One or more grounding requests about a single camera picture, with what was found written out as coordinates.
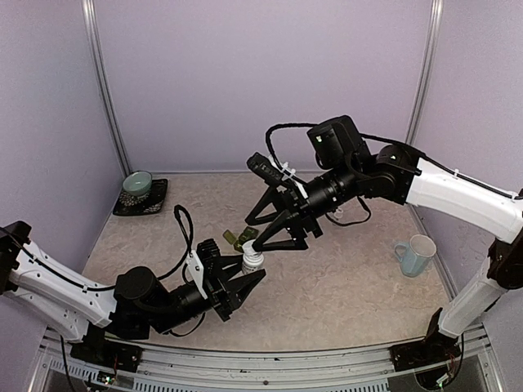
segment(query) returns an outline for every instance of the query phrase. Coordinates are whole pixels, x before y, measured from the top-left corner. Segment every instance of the beige countertop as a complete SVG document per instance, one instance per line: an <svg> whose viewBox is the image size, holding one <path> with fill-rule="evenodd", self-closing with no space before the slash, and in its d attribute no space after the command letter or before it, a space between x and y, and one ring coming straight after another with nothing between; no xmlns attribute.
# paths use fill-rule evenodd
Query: beige countertop
<svg viewBox="0 0 523 392"><path fill-rule="evenodd" d="M169 179L163 210L154 216L111 216L83 274L114 283L119 274L147 265L161 275L176 264L185 243L172 214L186 207L194 221L194 247L215 238L221 254L236 254L221 236L241 232L244 218L266 186L253 174L159 176ZM244 305L223 323L211 310L190 336L151 331L149 342L207 350L326 350L423 336L432 314L448 302L436 269L417 278L401 271L392 247L418 231L406 207L368 201L372 219L341 228L320 218L324 235L307 238L309 249L266 253L267 276ZM357 201L343 206L343 220L361 219ZM166 280L173 289L179 273ZM196 320L176 328L183 333Z"/></svg>

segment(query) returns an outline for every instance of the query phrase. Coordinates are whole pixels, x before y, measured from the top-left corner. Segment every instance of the white bottle cap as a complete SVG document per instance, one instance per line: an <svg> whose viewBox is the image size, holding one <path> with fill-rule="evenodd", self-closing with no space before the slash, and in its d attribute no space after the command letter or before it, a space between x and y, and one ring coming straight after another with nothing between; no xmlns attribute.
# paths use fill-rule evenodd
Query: white bottle cap
<svg viewBox="0 0 523 392"><path fill-rule="evenodd" d="M242 264L242 272L244 274L250 274L251 272L258 271L262 268L265 257L261 252L256 252L253 249L254 240L247 241L242 245L244 249L244 262Z"/></svg>

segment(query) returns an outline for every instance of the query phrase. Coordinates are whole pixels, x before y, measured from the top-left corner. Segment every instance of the white wall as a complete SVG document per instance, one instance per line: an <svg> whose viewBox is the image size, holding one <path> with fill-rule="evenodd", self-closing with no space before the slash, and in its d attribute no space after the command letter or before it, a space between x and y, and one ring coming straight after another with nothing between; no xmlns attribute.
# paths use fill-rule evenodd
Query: white wall
<svg viewBox="0 0 523 392"><path fill-rule="evenodd" d="M449 167L504 189L523 187L523 5L445 2L440 39L415 145ZM492 236L421 210L454 281L462 288ZM510 392L523 385L523 293L506 295L485 327Z"/></svg>
<svg viewBox="0 0 523 392"><path fill-rule="evenodd" d="M404 140L431 1L96 2L110 90L134 168L246 170L275 123L351 115ZM303 130L282 159L316 168Z"/></svg>
<svg viewBox="0 0 523 392"><path fill-rule="evenodd" d="M2 2L0 86L0 225L82 270L121 174L80 1ZM0 314L0 390L22 391L45 325L7 298Z"/></svg>

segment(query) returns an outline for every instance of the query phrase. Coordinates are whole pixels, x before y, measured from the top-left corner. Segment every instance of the light blue mug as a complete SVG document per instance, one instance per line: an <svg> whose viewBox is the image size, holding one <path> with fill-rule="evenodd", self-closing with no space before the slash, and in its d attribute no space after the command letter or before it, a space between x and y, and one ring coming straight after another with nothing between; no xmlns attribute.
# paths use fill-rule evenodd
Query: light blue mug
<svg viewBox="0 0 523 392"><path fill-rule="evenodd" d="M405 250L403 254L398 252L401 248ZM407 243L397 243L394 253L400 261L403 275L414 278L423 272L436 254L436 245L426 235L416 234Z"/></svg>

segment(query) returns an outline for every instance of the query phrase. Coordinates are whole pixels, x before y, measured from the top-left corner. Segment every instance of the bowl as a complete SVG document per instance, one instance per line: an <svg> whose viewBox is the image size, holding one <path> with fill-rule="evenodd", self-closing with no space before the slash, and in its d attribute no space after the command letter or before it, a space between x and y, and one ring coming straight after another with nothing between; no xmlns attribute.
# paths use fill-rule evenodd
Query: bowl
<svg viewBox="0 0 523 392"><path fill-rule="evenodd" d="M135 171L123 180L122 187L131 196L138 197L149 192L152 183L153 175L148 171Z"/></svg>

